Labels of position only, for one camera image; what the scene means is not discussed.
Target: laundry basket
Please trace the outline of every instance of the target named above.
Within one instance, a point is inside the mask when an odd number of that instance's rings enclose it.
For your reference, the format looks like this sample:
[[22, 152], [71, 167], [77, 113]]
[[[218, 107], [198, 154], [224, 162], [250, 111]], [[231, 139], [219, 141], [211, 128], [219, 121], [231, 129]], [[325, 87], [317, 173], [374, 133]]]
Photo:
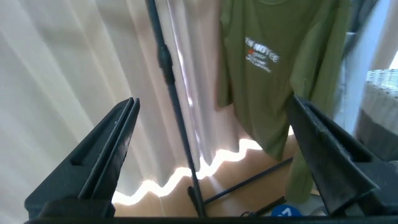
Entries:
[[381, 159], [398, 160], [398, 70], [368, 72], [355, 137]]

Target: black pole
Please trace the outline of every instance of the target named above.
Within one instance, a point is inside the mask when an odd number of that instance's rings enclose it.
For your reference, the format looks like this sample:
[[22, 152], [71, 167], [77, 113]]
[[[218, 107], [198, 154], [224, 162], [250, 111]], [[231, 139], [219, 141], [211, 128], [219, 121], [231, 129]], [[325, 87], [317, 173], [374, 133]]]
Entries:
[[173, 72], [173, 61], [170, 55], [169, 49], [164, 42], [162, 27], [160, 26], [159, 15], [156, 9], [156, 3], [154, 0], [147, 0], [147, 8], [150, 17], [150, 21], [152, 23], [152, 28], [155, 33], [155, 38], [157, 42], [157, 61], [159, 63], [159, 67], [163, 71], [164, 80], [169, 89], [170, 99], [172, 100], [173, 109], [175, 113], [175, 118], [177, 120], [178, 130], [180, 131], [182, 144], [184, 146], [185, 155], [187, 157], [188, 166], [192, 172], [192, 182], [193, 189], [195, 192], [195, 198], [198, 202], [198, 206], [195, 207], [199, 217], [205, 217], [205, 205], [203, 203], [203, 198], [200, 192], [200, 186], [198, 177], [196, 174], [195, 166], [193, 164], [192, 153], [188, 142], [187, 130], [185, 129], [185, 123], [183, 120], [180, 101], [178, 100], [177, 89], [175, 87], [175, 79]]

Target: sunlight on floor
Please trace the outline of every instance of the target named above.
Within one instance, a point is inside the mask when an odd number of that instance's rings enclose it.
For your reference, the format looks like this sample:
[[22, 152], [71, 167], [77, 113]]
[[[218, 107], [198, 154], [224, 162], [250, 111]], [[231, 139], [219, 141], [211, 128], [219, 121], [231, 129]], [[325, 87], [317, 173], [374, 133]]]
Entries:
[[[292, 134], [293, 130], [290, 127], [289, 135]], [[231, 152], [220, 149], [217, 151], [216, 156], [210, 166], [201, 157], [200, 170], [199, 172], [197, 172], [198, 179], [202, 180], [205, 177], [212, 176], [224, 161], [237, 162], [242, 160], [245, 157], [248, 149], [262, 150], [260, 145], [258, 145], [256, 141], [250, 139], [240, 139], [239, 152]], [[171, 191], [173, 191], [181, 178], [191, 177], [191, 175], [191, 170], [189, 168], [179, 167], [175, 170], [174, 174], [170, 177], [169, 181], [164, 185], [164, 187], [160, 187], [152, 180], [145, 180], [139, 187], [137, 192], [132, 196], [127, 196], [118, 191], [115, 191], [112, 198], [112, 203], [120, 203], [122, 205], [134, 205], [135, 203], [139, 202], [148, 192], [152, 192], [159, 197], [166, 196], [171, 193]]]

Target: shirt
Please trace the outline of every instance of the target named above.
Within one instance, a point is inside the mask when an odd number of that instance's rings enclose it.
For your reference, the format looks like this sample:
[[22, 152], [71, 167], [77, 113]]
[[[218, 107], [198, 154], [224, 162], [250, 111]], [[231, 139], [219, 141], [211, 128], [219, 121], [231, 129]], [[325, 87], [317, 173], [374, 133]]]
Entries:
[[[244, 130], [270, 156], [282, 159], [293, 92], [333, 116], [349, 12], [349, 0], [224, 1], [218, 105], [233, 103]], [[309, 195], [312, 178], [300, 153], [290, 173], [286, 197], [301, 202], [306, 196], [296, 196]]]

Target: metal stand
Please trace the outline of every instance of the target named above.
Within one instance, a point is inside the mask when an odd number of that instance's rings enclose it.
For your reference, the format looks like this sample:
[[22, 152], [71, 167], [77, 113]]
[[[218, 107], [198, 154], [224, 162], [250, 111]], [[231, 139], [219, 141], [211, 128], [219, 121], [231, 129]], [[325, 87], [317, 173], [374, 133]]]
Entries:
[[[169, 52], [169, 50], [165, 44], [164, 38], [163, 38], [162, 28], [160, 26], [160, 21], [159, 21], [159, 15], [158, 15], [157, 9], [156, 9], [156, 3], [154, 0], [147, 0], [146, 3], [147, 3], [150, 21], [152, 23], [152, 28], [154, 30], [155, 38], [156, 38], [156, 42], [157, 42], [157, 47], [158, 47], [158, 52], [157, 52], [158, 55], [157, 56], [158, 56], [159, 67], [163, 71], [164, 79], [167, 84], [167, 88], [169, 90], [170, 99], [172, 100], [173, 110], [175, 113], [175, 118], [177, 120], [178, 130], [180, 131], [182, 143], [184, 146], [185, 156], [187, 157], [188, 166], [192, 173], [193, 187], [191, 187], [191, 186], [188, 187], [188, 194], [189, 194], [189, 197], [191, 198], [193, 205], [195, 206], [198, 216], [205, 217], [206, 216], [206, 211], [205, 211], [206, 204], [208, 204], [208, 203], [210, 203], [228, 193], [231, 193], [232, 191], [234, 191], [248, 183], [251, 183], [254, 180], [256, 180], [260, 177], [263, 177], [263, 176], [267, 175], [268, 173], [290, 163], [292, 161], [292, 158], [287, 159], [287, 160], [255, 175], [255, 176], [231, 187], [230, 189], [227, 189], [227, 190], [225, 190], [219, 194], [216, 194], [215, 196], [212, 196], [211, 198], [203, 201], [203, 198], [201, 196], [199, 181], [198, 181], [198, 178], [196, 175], [195, 166], [193, 164], [192, 153], [191, 153], [190, 146], [188, 143], [187, 130], [185, 129], [185, 125], [184, 125], [180, 101], [178, 100], [177, 89], [175, 87], [174, 72], [173, 72], [173, 68], [172, 68], [172, 66], [173, 66], [172, 58], [171, 58], [170, 52]], [[257, 213], [258, 213], [258, 215], [262, 214], [262, 213], [268, 211], [269, 209], [271, 209], [272, 207], [274, 207], [280, 203], [284, 203], [284, 202], [285, 202], [284, 198], [280, 198], [280, 199], [276, 200], [275, 202], [272, 202], [271, 204], [267, 205], [266, 207], [260, 209], [259, 211], [256, 212], [256, 214]]]

